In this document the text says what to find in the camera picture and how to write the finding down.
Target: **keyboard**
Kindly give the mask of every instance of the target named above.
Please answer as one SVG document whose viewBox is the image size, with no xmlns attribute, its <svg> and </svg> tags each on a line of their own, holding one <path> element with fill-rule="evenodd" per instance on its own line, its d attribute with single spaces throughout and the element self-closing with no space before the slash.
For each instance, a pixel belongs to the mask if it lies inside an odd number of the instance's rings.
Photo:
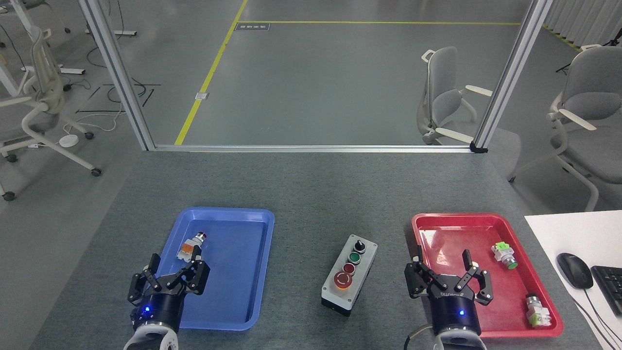
<svg viewBox="0 0 622 350">
<path fill-rule="evenodd" d="M 622 268 L 592 266 L 592 275 L 613 313 L 622 316 Z"/>
</svg>

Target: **gray table surface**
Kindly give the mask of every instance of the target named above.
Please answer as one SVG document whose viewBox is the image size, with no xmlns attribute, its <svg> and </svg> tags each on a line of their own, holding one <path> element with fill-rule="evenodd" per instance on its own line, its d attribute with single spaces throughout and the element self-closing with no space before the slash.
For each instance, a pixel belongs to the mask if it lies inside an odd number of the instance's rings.
<svg viewBox="0 0 622 350">
<path fill-rule="evenodd" d="M 257 323 L 243 332 L 182 329 L 182 349 L 402 348 L 429 322 L 403 274 L 410 219 L 422 212 L 507 218 L 561 314 L 559 337 L 486 339 L 489 349 L 599 348 L 517 200 L 485 154 L 145 152 L 31 348 L 123 348 L 131 275 L 161 252 L 190 206 L 265 208 L 276 223 Z M 346 318 L 320 304 L 320 288 L 350 234 L 378 243 L 378 253 Z M 409 349 L 431 348 L 427 333 Z"/>
</svg>

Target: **computer mouse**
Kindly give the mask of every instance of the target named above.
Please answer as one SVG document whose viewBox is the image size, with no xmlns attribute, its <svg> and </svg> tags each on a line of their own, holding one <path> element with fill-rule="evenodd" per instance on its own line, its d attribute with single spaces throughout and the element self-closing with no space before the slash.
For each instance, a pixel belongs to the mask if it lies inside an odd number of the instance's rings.
<svg viewBox="0 0 622 350">
<path fill-rule="evenodd" d="M 573 287 L 587 289 L 594 285 L 590 268 L 578 256 L 570 253 L 561 253 L 557 256 L 557 263 Z"/>
</svg>

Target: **red emergency stop button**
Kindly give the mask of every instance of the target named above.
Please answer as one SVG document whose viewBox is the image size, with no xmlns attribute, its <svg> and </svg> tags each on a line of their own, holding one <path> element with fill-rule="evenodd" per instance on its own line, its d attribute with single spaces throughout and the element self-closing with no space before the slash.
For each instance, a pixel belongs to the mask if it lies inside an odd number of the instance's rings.
<svg viewBox="0 0 622 350">
<path fill-rule="evenodd" d="M 339 289 L 347 289 L 352 284 L 352 276 L 344 271 L 337 272 L 333 280 Z"/>
</svg>

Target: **blue tray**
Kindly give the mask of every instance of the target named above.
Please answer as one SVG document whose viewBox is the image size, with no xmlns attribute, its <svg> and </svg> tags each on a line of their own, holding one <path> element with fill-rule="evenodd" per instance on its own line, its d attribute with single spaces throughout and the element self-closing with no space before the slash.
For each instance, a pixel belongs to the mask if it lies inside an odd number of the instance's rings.
<svg viewBox="0 0 622 350">
<path fill-rule="evenodd" d="M 175 273 L 182 244 L 203 231 L 202 258 L 210 267 L 205 291 L 186 296 L 181 328 L 245 331 L 259 318 L 274 214 L 265 209 L 190 207 L 173 226 L 158 275 Z"/>
</svg>

